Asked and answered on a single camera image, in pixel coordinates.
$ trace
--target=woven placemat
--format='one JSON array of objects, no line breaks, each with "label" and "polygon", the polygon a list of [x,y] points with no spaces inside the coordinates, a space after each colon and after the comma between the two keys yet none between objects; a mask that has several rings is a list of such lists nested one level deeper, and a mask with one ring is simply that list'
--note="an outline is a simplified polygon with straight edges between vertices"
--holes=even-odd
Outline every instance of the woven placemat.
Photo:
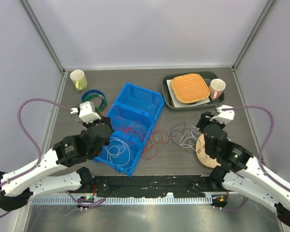
[{"label": "woven placemat", "polygon": [[185,104],[208,98],[210,90],[204,79],[195,73],[177,76],[171,81],[176,98]]}]

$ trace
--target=white paper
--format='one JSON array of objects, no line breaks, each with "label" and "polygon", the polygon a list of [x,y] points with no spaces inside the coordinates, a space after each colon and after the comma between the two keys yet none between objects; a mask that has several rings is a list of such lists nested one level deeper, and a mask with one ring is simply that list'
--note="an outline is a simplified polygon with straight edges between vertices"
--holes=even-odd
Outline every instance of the white paper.
[{"label": "white paper", "polygon": [[206,104],[206,103],[209,103],[209,102],[210,102],[209,98],[206,98],[206,99],[204,99],[204,100],[202,100],[202,101],[198,101],[198,102],[196,102],[196,103],[194,103],[194,104],[184,104],[184,103],[180,102],[180,101],[176,98],[176,96],[175,96],[175,94],[174,94],[174,92],[173,92],[173,89],[172,89],[172,87],[171,87],[171,81],[172,81],[172,80],[167,80],[167,81],[166,81],[166,84],[168,85],[169,92],[170,92],[171,99],[172,99],[172,101],[173,101],[173,106],[174,106],[174,107],[197,106],[197,105],[203,105],[203,104]]}]

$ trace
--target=gray table surface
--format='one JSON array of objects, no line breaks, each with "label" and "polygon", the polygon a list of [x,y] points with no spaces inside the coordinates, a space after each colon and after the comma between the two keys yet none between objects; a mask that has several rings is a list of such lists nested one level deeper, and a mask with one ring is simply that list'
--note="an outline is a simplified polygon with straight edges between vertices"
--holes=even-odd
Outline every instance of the gray table surface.
[{"label": "gray table surface", "polygon": [[[224,104],[230,106],[242,105],[231,68],[85,71],[85,74],[88,80],[87,90],[98,89],[102,91],[106,95],[109,105],[111,105],[126,82],[161,93],[161,81],[166,75],[201,71],[213,72],[218,78],[225,81]],[[77,91],[69,77],[70,75],[66,81],[61,104],[75,107],[81,103],[81,97],[85,91]],[[170,131],[175,124],[182,121],[185,121],[188,126],[196,125],[201,113],[204,111],[172,112],[164,106],[154,130],[163,129]],[[83,129],[81,123],[73,122],[66,111],[59,109],[51,146],[61,141],[65,136],[79,134]],[[235,113],[234,121],[225,127],[225,131],[233,142],[242,145],[253,154],[257,154],[244,110],[239,110]],[[158,148],[159,153],[152,160],[141,158],[133,175],[210,174],[211,172],[210,168],[203,166],[197,160],[195,154],[185,152],[183,148],[176,146],[172,142],[167,145],[158,145]],[[146,155],[150,157],[153,153],[155,151],[152,150]],[[85,164],[75,165],[57,174],[66,174],[82,166],[89,168],[93,175],[124,175],[117,173],[113,168],[105,164],[90,160]]]}]

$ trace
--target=dark gray tray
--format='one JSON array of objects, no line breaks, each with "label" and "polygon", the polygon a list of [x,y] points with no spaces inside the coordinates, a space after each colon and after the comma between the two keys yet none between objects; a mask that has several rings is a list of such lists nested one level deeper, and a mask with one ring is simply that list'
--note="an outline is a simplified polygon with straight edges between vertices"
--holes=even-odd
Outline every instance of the dark gray tray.
[{"label": "dark gray tray", "polygon": [[[166,84],[166,81],[167,80],[172,80],[174,77],[185,75],[185,74],[189,74],[189,73],[190,72],[168,75],[168,76],[164,77],[164,79],[162,80],[162,85],[161,85],[162,95],[163,95],[163,98],[165,100],[166,105],[172,111],[202,110],[202,109],[208,109],[208,108],[215,108],[215,107],[218,107],[219,105],[221,105],[223,103],[223,101],[224,101],[224,93],[222,93],[222,95],[219,98],[217,98],[216,100],[214,100],[214,101],[211,100],[209,103],[204,104],[204,105],[187,106],[187,107],[180,107],[180,108],[174,107],[173,104],[172,104],[171,95],[170,95],[170,92],[169,92],[168,85]],[[207,86],[209,86],[211,84],[211,81],[213,79],[217,79],[218,78],[212,72],[191,72],[191,73],[196,73],[196,74],[201,75],[201,77],[203,77],[204,81],[206,82]]]}]

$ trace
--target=yellow mug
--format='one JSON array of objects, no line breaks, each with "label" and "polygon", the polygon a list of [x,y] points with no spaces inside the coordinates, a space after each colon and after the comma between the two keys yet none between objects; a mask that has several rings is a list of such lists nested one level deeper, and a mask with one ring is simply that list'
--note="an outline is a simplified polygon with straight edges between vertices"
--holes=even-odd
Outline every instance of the yellow mug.
[{"label": "yellow mug", "polygon": [[74,70],[70,74],[72,82],[75,84],[77,90],[84,90],[87,88],[87,79],[82,70]]}]

